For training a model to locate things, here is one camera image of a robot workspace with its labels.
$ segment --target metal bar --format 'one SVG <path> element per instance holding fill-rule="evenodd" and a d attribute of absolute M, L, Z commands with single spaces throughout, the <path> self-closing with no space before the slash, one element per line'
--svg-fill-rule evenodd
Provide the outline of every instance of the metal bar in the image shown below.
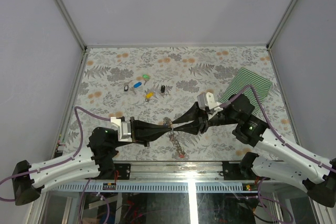
<path fill-rule="evenodd" d="M 114 219 L 114 223 L 118 224 L 120 222 L 121 219 L 121 206 L 122 206 L 122 193 L 118 193 L 118 200 L 117 200 L 117 211 L 115 213 L 115 219 Z"/>
<path fill-rule="evenodd" d="M 288 117 L 289 117 L 289 121 L 290 121 L 290 125 L 292 127 L 294 138 L 295 138 L 297 144 L 300 145 L 300 146 L 302 146 L 301 138 L 300 138 L 298 129 L 296 127 L 296 124 L 295 124 L 295 121 L 294 121 L 294 118 L 293 118 L 293 113 L 292 113 L 292 110 L 290 108 L 290 105 L 289 105 L 289 102 L 288 102 L 288 98 L 286 96 L 285 90 L 283 89 L 284 85 L 281 82 L 279 71 L 278 71 L 277 65 L 276 65 L 276 63 L 274 61 L 274 57 L 273 57 L 272 49 L 271 48 L 268 48 L 268 54 L 269 54 L 269 57 L 270 57 L 270 60 L 271 60 L 271 64 L 272 64 L 272 67 L 273 67 L 273 70 L 274 70 L 275 77 L 276 77 L 277 82 L 279 84 L 280 93 L 281 93 L 283 102 L 285 104 L 285 108 L 286 108 L 286 111 L 287 111 L 287 114 L 288 114 Z"/>
<path fill-rule="evenodd" d="M 335 224 L 335 219 L 333 216 L 330 215 L 327 207 L 322 206 L 315 201 L 312 202 L 321 224 Z"/>
<path fill-rule="evenodd" d="M 111 203 L 111 202 L 115 202 L 118 200 L 118 197 L 117 196 L 112 196 L 112 197 L 109 197 L 109 198 L 106 198 L 107 202 L 108 203 Z M 102 205 L 106 205 L 106 202 L 105 200 L 98 200 L 96 202 L 93 202 L 93 203 L 90 203 L 89 204 L 89 209 L 93 209 L 93 208 L 96 208 L 96 207 L 100 207 Z"/>
<path fill-rule="evenodd" d="M 55 4 L 58 8 L 58 10 L 60 11 L 60 13 L 62 14 L 65 22 L 67 23 L 70 31 L 72 32 L 75 40 L 77 41 L 79 47 L 82 49 L 82 50 L 85 50 L 86 49 L 86 44 L 85 42 L 83 41 L 81 35 L 79 34 L 74 22 L 72 21 L 72 18 L 71 16 L 69 15 L 64 3 L 62 0 L 54 0 L 55 1 Z"/>
<path fill-rule="evenodd" d="M 51 153 L 51 157 L 54 157 L 55 151 L 56 151 L 56 147 L 58 144 L 58 140 L 60 139 L 60 137 L 65 135 L 65 132 L 68 128 L 68 124 L 72 115 L 72 107 L 75 103 L 76 97 L 77 97 L 77 92 L 79 89 L 79 85 L 80 85 L 80 81 L 85 69 L 85 65 L 86 65 L 86 61 L 87 61 L 87 57 L 88 57 L 88 53 L 87 52 L 83 52 L 81 55 L 81 60 L 79 61 L 77 70 L 76 70 L 76 74 L 75 74 L 75 78 L 74 81 L 72 83 L 71 86 L 71 93 L 69 95 L 67 104 L 66 104 L 66 108 L 61 120 L 61 124 L 59 127 L 59 130 L 57 132 L 56 135 L 56 140 L 55 140 L 55 144 L 53 146 L 52 149 L 52 153 Z M 29 218 L 27 220 L 27 224 L 37 224 L 41 222 L 41 214 L 44 212 L 44 208 L 45 208 L 45 200 L 47 198 L 49 193 L 46 194 L 42 194 L 40 196 L 40 198 L 38 198 L 37 200 L 35 200 L 33 202 L 33 206 L 30 210 L 30 214 L 29 214 Z"/>
<path fill-rule="evenodd" d="M 279 201 L 279 198 L 278 198 L 278 196 L 275 193 L 272 193 L 272 197 L 273 197 L 274 200 Z M 284 217 L 282 216 L 280 205 L 277 204 L 277 203 L 274 203 L 274 208 L 275 208 L 276 216 L 278 217 L 278 219 L 281 220 L 281 221 L 283 221 Z"/>
<path fill-rule="evenodd" d="M 287 19 L 290 16 L 290 14 L 292 13 L 292 11 L 293 11 L 297 2 L 298 2 L 298 0 L 291 0 L 289 2 L 289 5 L 287 6 L 287 9 L 286 9 L 284 15 L 282 16 L 282 18 L 281 18 L 277 28 L 275 29 L 271 39 L 267 43 L 267 48 L 272 48 L 272 46 L 274 45 L 274 42 L 277 40 L 282 28 L 284 27 L 285 23 L 287 22 Z"/>
<path fill-rule="evenodd" d="M 65 109 L 64 117 L 62 119 L 62 126 L 60 128 L 60 133 L 59 133 L 58 137 L 64 138 L 66 136 L 67 132 L 68 132 L 68 126 L 69 126 L 69 123 L 70 123 L 70 120 L 71 120 L 71 116 L 73 114 L 72 108 L 75 105 L 78 89 L 79 89 L 79 86 L 80 86 L 81 79 L 83 77 L 83 73 L 84 73 L 84 70 L 85 70 L 87 58 L 88 58 L 88 52 L 86 51 L 82 55 L 82 59 L 79 63 L 78 69 L 76 71 L 74 82 L 72 83 L 72 89 L 71 89 L 72 92 L 70 93 L 70 96 L 68 98 L 68 102 L 67 102 L 67 106 L 66 106 L 66 109 Z"/>
<path fill-rule="evenodd" d="M 266 43 L 252 43 L 252 44 L 233 44 L 233 43 L 221 43 L 221 44 L 132 44 L 132 45 L 88 45 L 87 48 L 139 48 L 139 47 L 258 47 L 266 46 Z"/>
<path fill-rule="evenodd" d="M 71 202 L 72 202 L 72 198 L 71 197 L 67 197 L 67 202 L 65 204 L 65 209 L 64 209 L 62 224 L 68 224 L 68 219 L 69 219 L 69 214 L 70 214 L 70 208 L 71 208 Z"/>

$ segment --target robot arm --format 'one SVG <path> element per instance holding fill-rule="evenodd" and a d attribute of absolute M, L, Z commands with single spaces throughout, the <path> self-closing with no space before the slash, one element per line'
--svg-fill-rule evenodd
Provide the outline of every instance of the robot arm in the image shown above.
<path fill-rule="evenodd" d="M 19 162 L 13 175 L 30 173 L 12 179 L 15 204 L 30 203 L 61 184 L 85 178 L 114 179 L 115 167 L 112 158 L 118 154 L 116 148 L 132 143 L 148 147 L 171 127 L 135 120 L 131 117 L 111 118 L 118 129 L 97 127 L 89 137 L 89 144 L 75 152 L 45 162 L 29 164 Z"/>
<path fill-rule="evenodd" d="M 336 169 L 336 161 L 318 156 L 281 135 L 279 139 L 270 125 L 252 115 L 253 110 L 254 106 L 243 94 L 222 109 L 213 94 L 203 93 L 197 97 L 193 107 L 173 123 L 193 121 L 174 130 L 198 134 L 206 132 L 211 126 L 237 124 L 232 133 L 239 141 L 283 160 L 269 161 L 255 153 L 247 153 L 239 165 L 245 177 L 269 177 L 291 184 L 316 202 L 333 207 L 336 202 L 336 174 L 330 169 Z"/>
<path fill-rule="evenodd" d="M 280 141 L 270 125 L 252 115 L 254 106 L 243 94 L 224 109 L 220 105 L 211 93 L 199 95 L 197 102 L 173 124 L 191 122 L 174 130 L 198 134 L 212 126 L 236 124 L 232 133 L 239 141 L 284 160 L 269 161 L 255 153 L 247 153 L 239 165 L 246 178 L 273 178 L 303 190 L 324 206 L 335 205 L 336 173 L 328 169 L 336 169 L 335 160 L 320 157 L 294 143 L 290 143 L 289 148 L 286 139 L 280 136 Z M 89 137 L 89 144 L 82 147 L 77 155 L 70 153 L 36 164 L 19 162 L 13 175 L 31 173 L 12 179 L 15 204 L 30 203 L 41 193 L 66 182 L 84 178 L 113 179 L 116 169 L 112 158 L 118 153 L 117 147 L 132 143 L 148 147 L 151 141 L 172 130 L 170 126 L 146 123 L 133 117 L 129 122 L 124 117 L 111 118 L 111 124 L 118 129 L 95 128 Z M 303 156 L 317 160 L 318 164 Z"/>

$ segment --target white bracket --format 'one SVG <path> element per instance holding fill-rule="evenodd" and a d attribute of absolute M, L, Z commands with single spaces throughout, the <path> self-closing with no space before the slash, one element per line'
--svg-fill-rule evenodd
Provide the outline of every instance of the white bracket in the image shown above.
<path fill-rule="evenodd" d="M 111 124 L 118 129 L 118 141 L 132 143 L 131 137 L 131 123 L 122 122 L 120 118 L 111 118 Z"/>

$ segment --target red wire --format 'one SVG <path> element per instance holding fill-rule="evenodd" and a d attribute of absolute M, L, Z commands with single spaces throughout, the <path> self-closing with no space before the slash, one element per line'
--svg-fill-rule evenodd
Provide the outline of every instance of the red wire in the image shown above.
<path fill-rule="evenodd" d="M 118 177 L 119 177 L 119 172 L 118 170 L 115 170 L 115 174 L 114 174 L 114 183 L 115 183 L 115 188 L 117 188 L 117 180 L 118 180 Z"/>

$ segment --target table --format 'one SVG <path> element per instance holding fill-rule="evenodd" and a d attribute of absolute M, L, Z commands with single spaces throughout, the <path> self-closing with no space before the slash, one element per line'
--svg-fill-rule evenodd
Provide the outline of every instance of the table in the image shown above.
<path fill-rule="evenodd" d="M 103 117 L 134 116 L 142 121 L 162 124 L 165 117 L 175 119 L 185 113 L 202 92 L 220 98 L 241 67 L 273 84 L 264 107 L 275 128 L 295 142 L 286 108 L 281 97 L 266 47 L 142 47 L 91 48 L 75 105 Z M 149 81 L 143 75 L 151 77 Z M 165 85 L 165 93 L 160 92 Z M 145 95 L 154 92 L 149 102 Z M 97 126 L 111 127 L 79 113 L 84 142 Z M 212 127 L 203 135 L 179 133 L 185 156 L 181 158 L 167 134 L 150 147 L 127 145 L 118 148 L 116 161 L 238 161 L 246 152 L 257 152 L 268 159 L 269 153 L 242 144 L 232 135 L 234 126 Z M 73 115 L 64 139 L 64 153 L 77 149 L 79 128 Z"/>

